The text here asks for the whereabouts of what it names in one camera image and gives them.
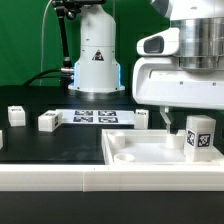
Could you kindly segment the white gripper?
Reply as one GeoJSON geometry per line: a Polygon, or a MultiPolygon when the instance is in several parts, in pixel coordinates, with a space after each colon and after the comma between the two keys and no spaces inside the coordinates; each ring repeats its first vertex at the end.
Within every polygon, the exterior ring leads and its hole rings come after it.
{"type": "Polygon", "coordinates": [[[170,134],[169,107],[224,110],[224,69],[184,70],[174,57],[142,57],[134,66],[132,95],[138,104],[161,106],[170,134]]]}

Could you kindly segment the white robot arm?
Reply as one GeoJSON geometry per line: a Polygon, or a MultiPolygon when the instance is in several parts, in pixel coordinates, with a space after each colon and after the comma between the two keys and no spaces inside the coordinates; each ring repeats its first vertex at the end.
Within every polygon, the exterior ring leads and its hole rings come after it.
{"type": "MultiPolygon", "coordinates": [[[[224,0],[152,0],[169,28],[136,43],[132,95],[139,104],[224,109],[224,0]]],[[[114,24],[86,6],[81,51],[69,88],[89,97],[124,87],[116,64],[114,24]]]]}

